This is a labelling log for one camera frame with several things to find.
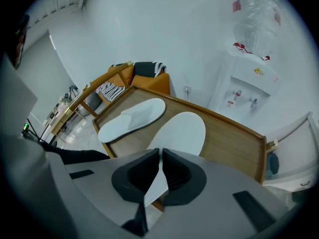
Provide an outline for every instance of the orange sofa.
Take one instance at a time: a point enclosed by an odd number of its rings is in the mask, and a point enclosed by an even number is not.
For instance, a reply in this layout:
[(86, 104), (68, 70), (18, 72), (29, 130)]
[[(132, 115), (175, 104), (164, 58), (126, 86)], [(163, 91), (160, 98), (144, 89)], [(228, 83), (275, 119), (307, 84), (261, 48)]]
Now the orange sofa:
[[(107, 73), (117, 69), (120, 65), (111, 66)], [(143, 87), (170, 95), (169, 74), (165, 71), (166, 66), (162, 63), (137, 62), (123, 70), (122, 75), (117, 74), (102, 84), (96, 89), (96, 93), (106, 104), (110, 104), (129, 86)]]

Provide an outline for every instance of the water dispenser tap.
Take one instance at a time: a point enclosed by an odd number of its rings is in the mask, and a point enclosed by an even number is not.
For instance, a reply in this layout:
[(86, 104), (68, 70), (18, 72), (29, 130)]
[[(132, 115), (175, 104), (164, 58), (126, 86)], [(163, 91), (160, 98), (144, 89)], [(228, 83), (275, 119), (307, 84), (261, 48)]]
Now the water dispenser tap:
[(250, 108), (253, 108), (258, 103), (257, 98), (251, 98), (249, 101), (251, 102)]
[(234, 91), (235, 97), (234, 100), (236, 100), (238, 97), (241, 95), (241, 90), (237, 90), (236, 92)]

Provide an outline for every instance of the white cabinet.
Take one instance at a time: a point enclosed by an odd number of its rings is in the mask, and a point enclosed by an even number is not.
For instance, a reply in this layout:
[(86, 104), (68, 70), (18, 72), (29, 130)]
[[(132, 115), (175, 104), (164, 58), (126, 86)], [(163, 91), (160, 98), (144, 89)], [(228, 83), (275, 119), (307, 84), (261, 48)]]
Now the white cabinet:
[(263, 185), (288, 191), (299, 191), (314, 186), (318, 179), (319, 129), (312, 113), (285, 128), (274, 132), (278, 139), (278, 174), (266, 178)]

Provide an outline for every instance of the white slipper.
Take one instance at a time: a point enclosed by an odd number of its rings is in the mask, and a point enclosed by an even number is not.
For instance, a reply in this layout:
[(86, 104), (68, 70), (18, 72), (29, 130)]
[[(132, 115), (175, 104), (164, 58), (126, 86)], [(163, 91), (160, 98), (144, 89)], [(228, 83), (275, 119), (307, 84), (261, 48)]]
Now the white slipper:
[[(163, 148), (178, 150), (198, 156), (205, 142), (205, 123), (195, 113), (184, 112), (171, 118), (157, 132), (148, 149)], [(148, 206), (168, 190), (166, 177), (159, 163), (159, 172), (144, 196), (144, 205)]]
[(165, 102), (153, 98), (139, 103), (121, 112), (119, 116), (103, 125), (98, 138), (101, 142), (110, 142), (131, 131), (156, 121), (165, 111)]

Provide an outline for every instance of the water dispenser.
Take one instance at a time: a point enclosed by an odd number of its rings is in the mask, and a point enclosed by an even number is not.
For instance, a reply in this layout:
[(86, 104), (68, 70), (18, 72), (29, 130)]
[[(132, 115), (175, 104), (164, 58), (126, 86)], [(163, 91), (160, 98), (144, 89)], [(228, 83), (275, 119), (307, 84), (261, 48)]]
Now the water dispenser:
[(245, 124), (274, 95), (281, 78), (269, 61), (240, 51), (225, 54), (210, 109)]

